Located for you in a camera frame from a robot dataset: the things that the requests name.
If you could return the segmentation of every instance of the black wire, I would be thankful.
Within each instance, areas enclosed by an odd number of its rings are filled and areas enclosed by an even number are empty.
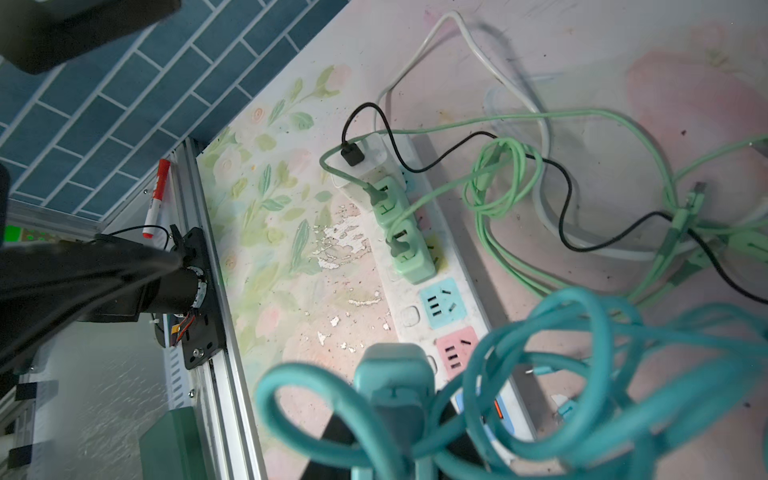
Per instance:
[[[377,112],[379,112],[379,115],[381,115],[382,121],[384,122],[384,127],[387,130],[387,134],[389,135],[389,139],[392,142],[392,149],[395,151],[395,156],[397,156],[397,159],[398,159],[398,161],[400,162],[400,164],[402,165],[403,168],[405,168],[407,171],[412,172],[414,174],[420,174],[420,173],[426,172],[430,168],[432,168],[435,165],[439,164],[445,157],[447,157],[454,150],[456,150],[457,148],[461,147],[467,141],[469,141],[470,139],[472,139],[472,138],[474,138],[474,137],[476,137],[478,135],[485,135],[486,137],[496,138],[496,135],[494,135],[494,134],[492,134],[490,132],[487,132],[487,131],[476,131],[476,132],[470,134],[469,136],[465,137],[463,140],[459,141],[453,147],[450,147],[444,154],[440,155],[440,157],[438,157],[437,160],[433,161],[432,163],[430,163],[426,167],[414,169],[414,168],[409,167],[408,164],[406,164],[405,161],[402,159],[402,156],[400,155],[400,152],[397,149],[397,143],[395,142],[395,136],[394,136],[394,134],[392,134],[392,129],[389,127],[389,122],[386,119],[386,115],[384,115],[384,112],[382,111],[382,109],[377,104],[372,103],[370,101],[360,105],[358,108],[355,109],[354,112],[352,112],[352,114],[349,116],[349,118],[347,118],[347,121],[344,124],[344,128],[342,129],[342,132],[341,132],[342,144],[346,143],[346,132],[349,129],[349,126],[351,125],[352,121],[355,119],[355,117],[357,116],[358,113],[360,113],[361,111],[365,110],[366,108],[373,108]],[[530,154],[526,154],[525,156],[528,157],[528,158],[531,158],[531,159],[534,158],[534,156],[530,155]],[[565,231],[564,231],[565,214],[568,212],[568,206],[570,205],[571,197],[573,196],[573,182],[571,181],[571,177],[568,175],[568,172],[558,162],[553,161],[553,160],[549,160],[548,158],[542,158],[542,160],[546,164],[550,164],[551,166],[557,168],[560,171],[560,173],[563,174],[563,177],[565,177],[565,183],[568,184],[568,192],[565,194],[565,202],[563,202],[563,208],[560,211],[560,219],[558,221],[558,233],[560,235],[560,241],[569,250],[573,250],[574,252],[579,252],[579,253],[594,252],[595,250],[599,250],[601,248],[605,248],[605,247],[608,247],[610,245],[613,245],[614,243],[616,243],[616,242],[620,241],[621,239],[625,238],[627,235],[632,233],[633,230],[638,228],[642,223],[644,223],[646,220],[649,220],[650,218],[661,217],[661,218],[664,218],[665,220],[668,220],[670,222],[673,219],[672,216],[670,214],[668,214],[667,212],[656,210],[656,211],[653,211],[653,212],[650,212],[648,214],[643,215],[642,217],[637,219],[633,224],[631,224],[629,227],[627,227],[624,231],[622,231],[621,233],[619,233],[615,237],[612,237],[612,238],[610,238],[608,240],[605,240],[603,243],[599,243],[597,245],[592,245],[592,246],[589,246],[589,247],[576,247],[572,243],[568,242],[568,239],[565,237]],[[693,229],[689,228],[688,229],[688,234],[690,235],[690,237],[692,239],[694,239],[694,241],[696,243],[699,244],[699,247],[701,247],[701,250],[703,250],[704,254],[707,255],[707,257],[710,259],[710,262],[712,263],[712,266],[714,267],[715,271],[717,271],[717,274],[720,275],[720,278],[722,278],[723,281],[728,284],[728,286],[730,286],[732,289],[736,290],[738,293],[740,293],[741,295],[744,295],[746,298],[748,298],[750,300],[754,300],[755,302],[763,303],[763,304],[768,305],[768,299],[764,299],[764,298],[762,298],[760,296],[757,296],[757,295],[755,295],[753,293],[747,292],[744,288],[739,286],[736,282],[734,282],[728,276],[726,271],[723,269],[723,266],[720,265],[720,262],[717,260],[717,257],[715,256],[715,254],[712,251],[712,249],[710,249],[710,247],[707,245],[707,242],[705,242],[704,239],[701,238],[698,233],[696,233]]]
[[[106,233],[106,235],[108,235],[109,237],[112,237],[114,235],[117,235],[118,233],[129,232],[131,230],[138,230],[140,228],[145,228],[145,227],[159,228],[160,230],[165,232],[165,245],[163,245],[163,250],[165,250],[168,247],[168,241],[170,240],[170,233],[168,233],[168,230],[165,227],[162,227],[161,225],[137,225],[136,227],[129,227],[129,228],[124,228],[123,230],[118,230],[116,232]]]

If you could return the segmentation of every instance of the marker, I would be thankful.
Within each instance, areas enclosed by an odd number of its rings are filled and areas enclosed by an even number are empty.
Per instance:
[[[160,213],[160,205],[163,203],[163,192],[165,192],[165,182],[168,180],[168,169],[170,168],[170,161],[161,158],[160,164],[157,166],[157,184],[154,186],[154,192],[152,193],[152,200],[149,203],[149,211],[147,212],[147,219],[144,221],[144,225],[157,225],[157,215]],[[144,238],[152,238],[154,228],[146,227],[142,230]]]

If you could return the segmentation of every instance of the table surface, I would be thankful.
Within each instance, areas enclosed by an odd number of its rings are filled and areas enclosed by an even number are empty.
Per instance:
[[[459,11],[483,51],[529,85],[548,110],[601,107],[630,115],[651,133],[676,170],[715,147],[768,131],[768,4],[682,0],[352,0],[232,121],[199,157],[210,221],[249,390],[278,362],[317,362],[347,379],[365,348],[396,341],[386,298],[359,211],[317,163],[339,142],[350,111],[376,98],[448,10]],[[433,48],[385,102],[396,127],[451,123],[521,108],[477,62],[448,23]],[[350,135],[369,131],[371,112]],[[534,124],[490,125],[538,144]],[[414,137],[422,158],[435,156],[468,127]],[[608,236],[660,208],[661,182],[639,142],[608,122],[553,124],[552,157],[579,186],[578,222]],[[465,174],[480,140],[429,172],[433,185]],[[701,169],[711,195],[704,214],[733,221],[768,190],[768,169],[741,151]],[[564,181],[545,189],[561,205]],[[479,246],[473,216],[459,192],[439,200],[478,292],[495,325],[525,318],[537,300]],[[493,225],[515,255],[560,278],[604,292],[639,281],[646,264],[572,253],[538,221],[530,199]],[[632,241],[654,245],[660,226]],[[765,270],[728,256],[737,281],[765,295],[753,280]],[[711,269],[645,312],[651,324],[704,301],[724,300],[768,313],[744,300]],[[543,333],[532,349],[587,355],[588,337]],[[642,397],[704,358],[670,350],[644,364],[631,388]],[[567,375],[523,382],[531,415],[546,434],[554,428],[550,396],[572,396],[581,384]],[[659,478],[763,478],[760,454],[768,388],[660,464]],[[290,417],[320,434],[330,411],[318,398],[287,389]],[[298,478],[306,464],[269,432],[259,430],[270,478]],[[526,465],[546,473],[547,465]]]

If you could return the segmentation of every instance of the white power cord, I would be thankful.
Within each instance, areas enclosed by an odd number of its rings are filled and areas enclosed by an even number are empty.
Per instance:
[[[451,10],[450,12],[443,15],[438,22],[435,24],[434,27],[432,27],[432,30],[429,32],[429,35],[427,35],[427,38],[424,40],[422,45],[419,47],[419,50],[416,51],[415,54],[411,57],[410,60],[408,60],[408,63],[406,63],[406,66],[402,68],[402,70],[397,74],[395,77],[395,80],[392,81],[389,85],[384,87],[384,89],[381,91],[379,96],[376,99],[376,103],[378,104],[382,98],[384,98],[384,95],[386,95],[388,92],[390,92],[401,80],[403,77],[406,76],[406,74],[413,68],[413,66],[419,61],[422,54],[424,53],[424,50],[426,50],[427,45],[429,45],[429,42],[432,41],[432,39],[435,37],[435,34],[440,29],[442,24],[444,24],[449,19],[453,19],[454,22],[456,22],[459,31],[462,33],[462,37],[464,37],[464,40],[467,42],[467,46],[469,46],[469,49],[472,51],[473,54],[475,54],[475,57],[478,58],[478,60],[485,66],[488,71],[491,72],[491,74],[499,80],[504,87],[511,92],[522,104],[530,111],[531,113],[541,113],[541,110],[536,105],[536,102],[534,102],[522,89],[520,89],[517,85],[512,83],[512,81],[505,77],[504,74],[501,73],[501,71],[496,68],[495,65],[493,65],[493,62],[490,58],[485,56],[485,54],[480,50],[480,47],[475,43],[475,39],[472,38],[472,34],[469,33],[469,30],[467,29],[466,23],[464,23],[464,19],[462,16],[454,11]],[[544,158],[549,158],[550,151],[551,151],[551,138],[549,133],[549,126],[547,125],[547,122],[544,119],[538,120],[538,127],[539,131],[541,133],[541,156]],[[495,123],[495,127],[499,127],[501,125],[501,122]],[[376,130],[376,115],[373,116],[373,130]],[[544,189],[542,188],[542,185],[544,183],[544,177],[547,172],[547,165],[544,165],[544,170],[542,172],[542,175],[539,177],[538,181],[534,185],[533,188],[533,202],[534,202],[534,210],[536,212],[536,215],[538,216],[538,219],[541,221],[541,223],[545,226],[547,230],[549,230],[553,235],[555,235],[557,238],[560,237],[560,233],[558,232],[558,223],[559,223],[559,216],[552,210],[552,208],[549,205],[549,202],[547,202],[547,199],[544,196]],[[755,209],[751,214],[748,214],[744,219],[742,219],[740,222],[737,222],[737,225],[741,225],[744,223],[747,223],[748,221],[755,220],[756,218],[761,218],[768,213],[768,202],[763,201],[758,206],[758,208]],[[563,227],[564,233],[568,236],[568,241],[573,243],[574,245],[577,245],[579,247],[591,247],[593,245],[597,245],[599,243],[602,243],[604,240],[601,239],[599,236],[594,235],[592,233],[585,232],[581,229],[579,229],[576,226],[565,224]],[[696,242],[693,240],[688,240],[686,242],[680,243],[677,246],[677,249],[675,250],[675,254],[681,254],[688,251],[693,250],[694,248],[698,247]],[[595,250],[594,253],[596,255],[600,255],[602,257],[610,257],[610,258],[616,258],[621,260],[631,260],[636,262],[645,262],[645,261],[652,261],[656,256],[656,250],[632,250],[632,249],[624,249],[624,248],[616,248],[616,247],[606,247],[601,248],[599,250]]]

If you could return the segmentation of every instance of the blue tile wall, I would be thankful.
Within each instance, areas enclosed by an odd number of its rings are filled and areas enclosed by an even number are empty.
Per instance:
[[[184,137],[211,141],[344,5],[184,0],[148,30],[44,74],[0,58],[11,198],[103,220]]]

